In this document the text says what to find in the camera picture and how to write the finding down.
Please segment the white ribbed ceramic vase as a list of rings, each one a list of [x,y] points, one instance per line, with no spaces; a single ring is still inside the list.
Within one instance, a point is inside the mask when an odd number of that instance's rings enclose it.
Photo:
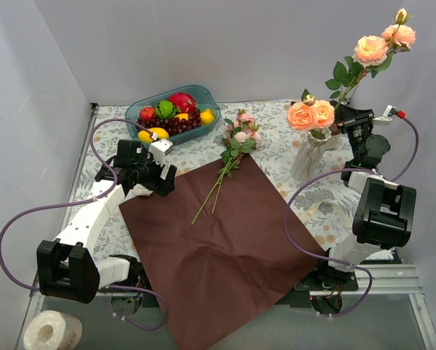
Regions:
[[[306,182],[313,178],[330,139],[331,131],[328,128],[308,132],[292,164],[291,174],[296,180]]]

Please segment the dark red wrapping paper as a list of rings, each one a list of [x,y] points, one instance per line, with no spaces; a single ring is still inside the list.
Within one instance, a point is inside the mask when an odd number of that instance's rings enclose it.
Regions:
[[[209,196],[221,161],[175,179],[166,197],[120,211],[147,278],[168,301],[180,349],[207,349],[273,306],[323,249],[251,157]]]

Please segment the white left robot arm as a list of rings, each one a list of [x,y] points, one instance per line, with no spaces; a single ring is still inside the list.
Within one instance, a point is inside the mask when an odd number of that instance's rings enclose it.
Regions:
[[[84,205],[53,241],[36,250],[39,291],[43,295],[90,303],[97,291],[116,284],[135,290],[141,264],[135,258],[114,254],[95,261],[93,250],[114,211],[137,185],[167,196],[174,190],[175,166],[165,158],[174,145],[160,139],[145,147],[140,141],[121,140],[115,156],[102,165]]]

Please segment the red dragon fruit toy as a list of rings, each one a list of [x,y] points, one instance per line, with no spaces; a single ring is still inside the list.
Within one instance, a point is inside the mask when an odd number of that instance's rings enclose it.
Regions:
[[[170,101],[176,108],[177,112],[180,113],[189,113],[197,106],[195,99],[186,92],[175,93],[168,97],[168,101]]]

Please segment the pink artificial flower bunch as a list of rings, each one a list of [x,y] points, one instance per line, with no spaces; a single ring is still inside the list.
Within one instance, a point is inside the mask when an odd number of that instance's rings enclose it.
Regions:
[[[257,124],[255,118],[245,109],[238,109],[234,121],[225,118],[225,123],[227,127],[226,134],[225,137],[222,138],[225,150],[220,154],[223,166],[218,170],[219,177],[192,220],[192,225],[195,224],[213,194],[215,194],[215,199],[211,213],[213,214],[215,212],[225,177],[231,177],[232,171],[240,168],[242,158],[255,149],[260,148],[262,144],[262,137],[259,133],[260,126]]]

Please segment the peach rose stem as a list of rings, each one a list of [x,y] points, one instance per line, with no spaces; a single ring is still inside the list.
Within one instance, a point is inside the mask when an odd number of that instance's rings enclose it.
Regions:
[[[330,127],[335,121],[335,108],[325,100],[317,99],[305,89],[300,101],[292,102],[287,110],[287,123],[296,131],[307,131],[318,140],[331,137]]]
[[[336,62],[332,78],[325,85],[332,91],[330,102],[338,109],[348,95],[367,76],[375,78],[386,71],[398,53],[411,51],[416,43],[416,32],[408,25],[409,14],[399,9],[392,24],[381,35],[368,35],[358,39],[353,54]]]

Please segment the yellow lemon toy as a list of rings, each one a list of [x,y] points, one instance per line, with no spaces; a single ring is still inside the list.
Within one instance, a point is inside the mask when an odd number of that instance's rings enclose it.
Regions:
[[[200,114],[201,117],[201,125],[210,125],[214,121],[214,115],[210,109],[205,109]]]

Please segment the red apple toy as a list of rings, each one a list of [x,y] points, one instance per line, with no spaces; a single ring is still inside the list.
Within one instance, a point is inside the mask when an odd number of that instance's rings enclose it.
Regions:
[[[155,108],[148,106],[141,109],[139,112],[139,119],[141,121],[149,121],[156,117]]]

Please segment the dark red grape bunch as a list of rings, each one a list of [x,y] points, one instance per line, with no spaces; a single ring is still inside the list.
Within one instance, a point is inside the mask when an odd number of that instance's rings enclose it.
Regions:
[[[178,133],[185,133],[191,131],[192,129],[201,126],[201,111],[195,108],[189,113],[178,113],[175,117],[169,120],[162,120],[157,116],[149,121],[141,121],[137,119],[137,123],[146,128],[163,128],[165,129],[169,136],[175,136]]]

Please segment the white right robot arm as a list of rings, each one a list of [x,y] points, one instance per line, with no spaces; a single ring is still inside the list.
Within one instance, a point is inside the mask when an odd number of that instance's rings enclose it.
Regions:
[[[355,266],[370,255],[406,245],[416,204],[415,189],[389,181],[377,172],[391,145],[386,137],[373,133],[373,110],[340,105],[335,124],[348,136],[353,153],[340,178],[361,197],[350,223],[352,234],[328,249],[315,269],[315,282],[325,290],[351,281]]]

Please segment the white toilet paper roll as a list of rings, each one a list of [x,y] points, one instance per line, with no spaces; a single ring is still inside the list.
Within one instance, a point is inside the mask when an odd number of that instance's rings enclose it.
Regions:
[[[75,349],[82,336],[82,323],[71,314],[46,310],[38,314],[26,328],[24,349]]]

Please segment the yellow mango toy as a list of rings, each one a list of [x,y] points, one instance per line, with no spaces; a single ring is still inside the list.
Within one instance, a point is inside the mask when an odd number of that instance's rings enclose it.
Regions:
[[[140,130],[137,137],[139,141],[149,144],[159,139],[167,139],[169,134],[163,128],[148,128],[147,130]]]

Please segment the green watermelon toy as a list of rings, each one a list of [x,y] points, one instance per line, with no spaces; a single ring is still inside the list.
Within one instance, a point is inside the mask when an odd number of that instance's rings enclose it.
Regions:
[[[176,107],[170,101],[162,100],[157,103],[155,114],[162,120],[169,120],[176,116]]]

